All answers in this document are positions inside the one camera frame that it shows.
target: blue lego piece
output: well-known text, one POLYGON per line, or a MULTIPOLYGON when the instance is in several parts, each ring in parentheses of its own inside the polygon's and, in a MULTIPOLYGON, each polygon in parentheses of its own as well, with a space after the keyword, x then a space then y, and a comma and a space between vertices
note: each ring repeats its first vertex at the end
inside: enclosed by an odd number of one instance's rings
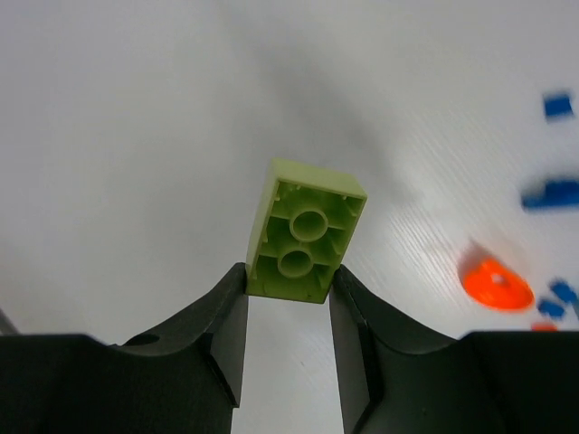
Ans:
POLYGON ((563 92, 545 96, 543 102, 545 104, 546 120, 574 115, 573 109, 571 108, 571 97, 568 93, 563 92))
POLYGON ((576 303, 577 294, 564 280, 555 280, 549 285, 551 291, 565 304, 576 303))
POLYGON ((541 314, 550 316, 553 319, 561 319, 565 316, 565 309, 562 306, 557 305, 554 301, 546 300, 544 298, 539 301, 536 308, 541 314))
POLYGON ((547 179, 542 193, 523 195, 521 204, 527 211, 579 207, 579 181, 564 178, 547 179))

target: orange lego piece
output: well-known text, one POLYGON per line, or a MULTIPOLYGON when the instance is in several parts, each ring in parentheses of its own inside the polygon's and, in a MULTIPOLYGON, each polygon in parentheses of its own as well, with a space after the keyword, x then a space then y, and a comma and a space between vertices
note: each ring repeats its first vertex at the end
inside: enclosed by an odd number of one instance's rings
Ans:
POLYGON ((531 330, 535 332, 556 332, 557 326, 551 323, 533 323, 531 330))
POLYGON ((535 302, 526 281, 494 258, 482 260, 469 271, 462 286, 479 303, 497 310, 523 310, 535 302))

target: white table surface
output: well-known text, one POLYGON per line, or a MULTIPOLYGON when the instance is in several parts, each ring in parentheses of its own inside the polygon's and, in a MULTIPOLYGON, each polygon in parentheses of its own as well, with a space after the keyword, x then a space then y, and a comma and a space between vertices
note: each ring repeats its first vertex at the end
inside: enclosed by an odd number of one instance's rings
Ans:
MULTIPOLYGON (((523 188, 579 170, 573 0, 0 3, 0 306, 122 343, 242 261, 268 161, 369 194, 345 263, 447 335, 540 315, 470 300, 479 243, 539 297, 579 285, 579 215, 523 188)), ((562 328, 576 328, 573 315, 562 328)), ((324 306, 252 298, 233 433, 342 432, 324 306)))

